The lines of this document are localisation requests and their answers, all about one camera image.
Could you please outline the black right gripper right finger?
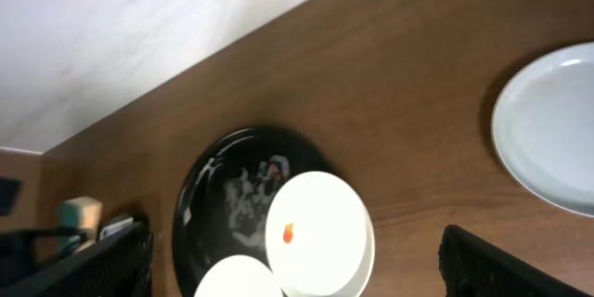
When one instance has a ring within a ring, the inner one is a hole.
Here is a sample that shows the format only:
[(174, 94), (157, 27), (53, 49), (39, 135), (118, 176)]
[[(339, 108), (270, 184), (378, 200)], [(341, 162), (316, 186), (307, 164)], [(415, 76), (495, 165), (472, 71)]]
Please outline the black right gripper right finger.
[(438, 263), (446, 297), (588, 297), (456, 225), (444, 230)]

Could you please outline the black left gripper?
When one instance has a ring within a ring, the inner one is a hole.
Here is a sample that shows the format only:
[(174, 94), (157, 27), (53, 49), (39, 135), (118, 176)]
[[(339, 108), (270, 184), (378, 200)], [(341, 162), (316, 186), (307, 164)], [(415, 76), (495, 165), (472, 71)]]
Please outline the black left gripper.
[[(87, 241), (81, 229), (65, 226), (45, 228), (13, 229), (1, 233), (1, 282), (17, 283), (35, 274), (42, 268), (52, 265), (75, 253), (75, 244), (62, 246), (67, 237), (77, 237)], [(45, 260), (37, 258), (36, 244), (39, 239), (59, 239), (58, 250)]]

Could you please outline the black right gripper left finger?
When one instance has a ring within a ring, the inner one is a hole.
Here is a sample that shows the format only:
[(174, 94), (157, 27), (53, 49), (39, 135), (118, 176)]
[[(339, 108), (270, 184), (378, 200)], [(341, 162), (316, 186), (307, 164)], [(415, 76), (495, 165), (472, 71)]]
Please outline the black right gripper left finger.
[(133, 296), (152, 294), (153, 234), (135, 223), (40, 269), (2, 296)]

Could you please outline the green yellow sponge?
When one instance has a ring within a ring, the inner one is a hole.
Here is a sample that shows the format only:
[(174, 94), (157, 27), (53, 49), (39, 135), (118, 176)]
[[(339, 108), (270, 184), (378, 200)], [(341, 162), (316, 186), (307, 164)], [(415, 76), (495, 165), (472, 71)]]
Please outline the green yellow sponge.
[(67, 237), (61, 241), (61, 245), (69, 246), (74, 243), (73, 250), (79, 252), (96, 243), (102, 208), (102, 202), (91, 197), (63, 201), (59, 206), (59, 224), (83, 230), (87, 241), (81, 242), (77, 237)]

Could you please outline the large white plate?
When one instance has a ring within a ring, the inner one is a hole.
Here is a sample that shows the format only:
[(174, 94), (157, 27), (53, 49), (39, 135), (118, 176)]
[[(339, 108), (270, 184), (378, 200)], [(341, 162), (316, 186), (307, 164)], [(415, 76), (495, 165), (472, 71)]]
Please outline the large white plate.
[(285, 295), (359, 297), (374, 265), (375, 236), (351, 186), (313, 171), (291, 178), (272, 200), (265, 250)]

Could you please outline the grey plate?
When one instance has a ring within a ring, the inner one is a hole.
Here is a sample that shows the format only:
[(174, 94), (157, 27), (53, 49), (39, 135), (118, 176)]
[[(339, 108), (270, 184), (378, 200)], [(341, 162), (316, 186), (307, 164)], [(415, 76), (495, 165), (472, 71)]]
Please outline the grey plate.
[(517, 71), (493, 108), (491, 137), (510, 176), (543, 201), (593, 214), (593, 44)]

